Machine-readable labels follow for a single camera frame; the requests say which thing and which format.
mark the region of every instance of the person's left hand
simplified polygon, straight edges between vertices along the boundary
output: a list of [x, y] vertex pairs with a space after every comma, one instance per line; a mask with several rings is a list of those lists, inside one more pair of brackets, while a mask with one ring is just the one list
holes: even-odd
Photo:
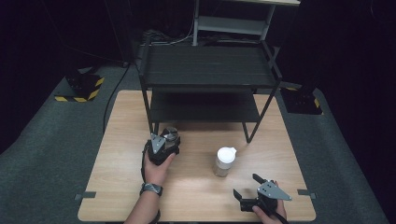
[[145, 178], [146, 183], [162, 186], [167, 176], [168, 167], [171, 165], [176, 154], [172, 153], [163, 164], [157, 166], [149, 160], [149, 154], [145, 153]]

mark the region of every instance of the bottle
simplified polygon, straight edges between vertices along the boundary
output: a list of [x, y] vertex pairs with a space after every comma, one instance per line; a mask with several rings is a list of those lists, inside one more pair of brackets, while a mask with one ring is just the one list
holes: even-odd
[[213, 165], [213, 173], [216, 176], [225, 177], [235, 160], [236, 149], [233, 147], [222, 147], [218, 151], [216, 162]]

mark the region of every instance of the lower shelf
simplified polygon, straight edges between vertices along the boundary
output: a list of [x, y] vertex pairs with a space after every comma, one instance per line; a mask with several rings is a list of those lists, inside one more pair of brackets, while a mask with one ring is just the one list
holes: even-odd
[[153, 122], [257, 122], [260, 119], [251, 90], [154, 89], [150, 115]]

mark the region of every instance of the forearm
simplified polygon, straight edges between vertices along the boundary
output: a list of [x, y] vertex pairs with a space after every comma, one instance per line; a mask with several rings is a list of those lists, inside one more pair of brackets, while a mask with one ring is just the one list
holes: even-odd
[[144, 191], [124, 223], [148, 224], [157, 216], [159, 208], [160, 196], [152, 191]]

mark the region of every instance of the shelf top surface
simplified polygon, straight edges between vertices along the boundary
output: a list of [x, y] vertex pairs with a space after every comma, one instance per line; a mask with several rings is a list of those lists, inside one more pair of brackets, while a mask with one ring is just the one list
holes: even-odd
[[150, 47], [148, 86], [272, 87], [276, 81], [260, 48]]

